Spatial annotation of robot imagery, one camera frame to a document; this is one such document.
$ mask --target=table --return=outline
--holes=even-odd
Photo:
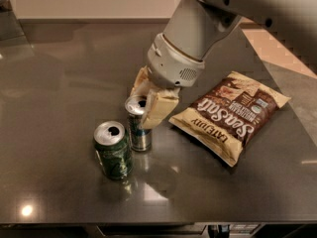
[[[104,121],[127,123],[124,102],[163,28],[28,23],[30,44],[24,37],[0,43],[1,224],[317,222],[317,148],[289,104],[234,168],[164,121],[153,130],[152,150],[134,154],[127,180],[103,176],[93,132]],[[298,78],[285,82],[278,68],[270,74],[237,28],[214,47],[206,71],[182,90],[173,113],[232,70],[274,89],[271,74],[284,86]],[[297,87],[309,93],[315,85]],[[314,98],[288,93],[304,102]]]

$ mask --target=can top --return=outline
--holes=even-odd
[[[95,141],[102,146],[113,146],[125,136],[125,127],[118,122],[109,121],[100,124],[94,133]]]
[[[131,96],[126,101],[126,109],[130,114],[142,116],[145,113],[147,97]]]

